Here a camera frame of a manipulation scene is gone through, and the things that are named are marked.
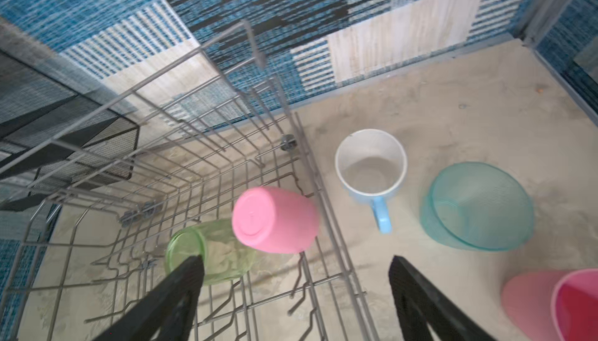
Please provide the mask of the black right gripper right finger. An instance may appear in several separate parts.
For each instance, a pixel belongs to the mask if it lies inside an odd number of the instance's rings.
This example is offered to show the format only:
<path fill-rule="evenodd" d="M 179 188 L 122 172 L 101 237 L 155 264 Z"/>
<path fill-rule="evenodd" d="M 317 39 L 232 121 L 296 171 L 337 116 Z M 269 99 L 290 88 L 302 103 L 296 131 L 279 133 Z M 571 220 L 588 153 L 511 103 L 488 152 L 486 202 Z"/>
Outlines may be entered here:
<path fill-rule="evenodd" d="M 406 258 L 394 256 L 389 283 L 405 340 L 492 340 Z"/>

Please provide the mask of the green translucent cup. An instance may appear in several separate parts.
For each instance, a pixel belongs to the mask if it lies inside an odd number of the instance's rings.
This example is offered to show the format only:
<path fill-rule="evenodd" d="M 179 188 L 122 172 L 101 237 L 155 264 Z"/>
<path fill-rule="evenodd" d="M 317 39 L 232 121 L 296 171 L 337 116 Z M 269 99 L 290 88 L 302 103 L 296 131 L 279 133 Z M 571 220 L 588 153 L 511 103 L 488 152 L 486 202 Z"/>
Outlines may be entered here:
<path fill-rule="evenodd" d="M 179 230 L 169 241 L 166 273 L 172 273 L 183 261 L 196 255 L 202 257 L 203 284 L 208 286 L 242 277 L 253 266 L 256 250 L 236 238 L 230 219 L 196 224 Z"/>

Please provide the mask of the light blue mug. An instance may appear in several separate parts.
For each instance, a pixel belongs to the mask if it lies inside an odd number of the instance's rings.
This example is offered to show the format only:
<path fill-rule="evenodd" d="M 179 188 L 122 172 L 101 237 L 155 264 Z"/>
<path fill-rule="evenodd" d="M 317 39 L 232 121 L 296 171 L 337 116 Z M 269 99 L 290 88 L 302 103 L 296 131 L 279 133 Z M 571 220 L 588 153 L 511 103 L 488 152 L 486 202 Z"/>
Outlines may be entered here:
<path fill-rule="evenodd" d="M 382 130 L 359 130 L 339 144 L 334 165 L 344 188 L 371 207 L 379 232 L 391 233 L 387 199 L 401 188 L 408 170 L 402 143 Z"/>

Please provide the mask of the pink plastic cup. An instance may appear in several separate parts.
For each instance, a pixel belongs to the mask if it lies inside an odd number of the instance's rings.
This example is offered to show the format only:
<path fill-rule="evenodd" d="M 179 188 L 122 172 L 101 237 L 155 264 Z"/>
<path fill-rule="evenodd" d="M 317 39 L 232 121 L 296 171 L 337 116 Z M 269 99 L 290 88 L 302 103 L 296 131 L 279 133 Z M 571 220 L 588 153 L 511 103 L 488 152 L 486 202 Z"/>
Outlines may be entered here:
<path fill-rule="evenodd" d="M 274 254 L 298 254 L 319 233 L 316 205 L 303 195 L 277 187 L 244 191 L 235 203 L 232 228 L 245 246 Z"/>

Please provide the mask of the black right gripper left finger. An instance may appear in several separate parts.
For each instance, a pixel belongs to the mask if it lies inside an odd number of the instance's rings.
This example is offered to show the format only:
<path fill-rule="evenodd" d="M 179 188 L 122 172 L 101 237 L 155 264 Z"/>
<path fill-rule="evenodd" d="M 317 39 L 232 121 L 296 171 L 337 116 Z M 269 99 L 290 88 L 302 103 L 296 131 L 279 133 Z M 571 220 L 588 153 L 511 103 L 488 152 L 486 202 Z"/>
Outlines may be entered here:
<path fill-rule="evenodd" d="M 200 255 L 187 258 L 97 340 L 187 340 L 205 269 Z"/>

